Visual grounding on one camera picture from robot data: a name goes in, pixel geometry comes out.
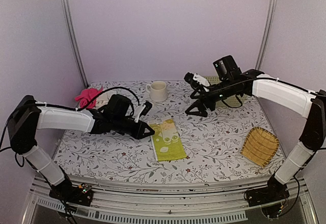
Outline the cream green patterned towel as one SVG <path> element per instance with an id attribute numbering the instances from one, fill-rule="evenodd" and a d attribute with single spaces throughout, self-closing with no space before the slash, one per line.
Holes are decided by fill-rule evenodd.
<path id="1" fill-rule="evenodd" d="M 151 141 L 158 162 L 186 158 L 180 135 L 172 117 L 151 120 L 149 126 L 154 130 Z"/>

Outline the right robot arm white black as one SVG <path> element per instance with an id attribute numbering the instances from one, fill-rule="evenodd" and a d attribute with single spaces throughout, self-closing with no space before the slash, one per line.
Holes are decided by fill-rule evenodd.
<path id="1" fill-rule="evenodd" d="M 271 101 L 306 120 L 298 143 L 269 178 L 267 186 L 249 189 L 244 194 L 249 206 L 288 198 L 289 180 L 308 164 L 317 151 L 324 149 L 325 91 L 307 90 L 256 69 L 242 72 L 230 55 L 216 60 L 213 66 L 220 80 L 217 84 L 212 85 L 197 73 L 187 73 L 184 76 L 184 80 L 194 90 L 190 95 L 194 102 L 185 111 L 187 115 L 207 117 L 208 110 L 214 111 L 218 101 L 248 95 Z"/>

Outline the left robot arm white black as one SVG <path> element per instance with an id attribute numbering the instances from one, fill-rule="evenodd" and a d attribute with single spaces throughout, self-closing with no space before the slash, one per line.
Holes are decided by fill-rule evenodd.
<path id="1" fill-rule="evenodd" d="M 63 203 L 89 206 L 94 194 L 91 186 L 85 183 L 73 186 L 64 170 L 38 146 L 35 134 L 41 129 L 61 129 L 89 134 L 114 131 L 120 135 L 128 134 L 134 139 L 154 135 L 155 131 L 140 120 L 152 108 L 152 104 L 145 102 L 128 115 L 127 111 L 131 108 L 131 100 L 118 94 L 111 95 L 108 103 L 99 109 L 37 104 L 33 96 L 26 95 L 7 122 L 10 147 L 43 176 L 50 186 L 50 197 Z"/>

